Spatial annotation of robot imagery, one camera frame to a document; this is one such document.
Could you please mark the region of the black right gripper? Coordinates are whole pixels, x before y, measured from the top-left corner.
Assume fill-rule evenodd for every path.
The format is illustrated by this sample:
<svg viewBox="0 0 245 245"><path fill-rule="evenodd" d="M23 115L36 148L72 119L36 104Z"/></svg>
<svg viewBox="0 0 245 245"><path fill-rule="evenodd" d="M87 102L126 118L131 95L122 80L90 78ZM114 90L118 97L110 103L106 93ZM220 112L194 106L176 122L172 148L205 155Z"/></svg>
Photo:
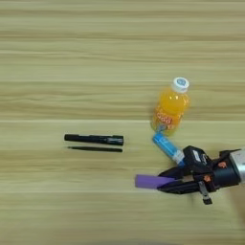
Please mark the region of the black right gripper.
<svg viewBox="0 0 245 245"><path fill-rule="evenodd" d="M157 188L157 190L172 194L188 194L198 192L203 196L205 205L210 205L210 192L218 189L236 186L242 182L242 150L224 150L219 157L212 160L202 149L191 151L191 171L188 167L172 167L159 174L159 177L183 179L193 176L189 182L174 181Z"/></svg>

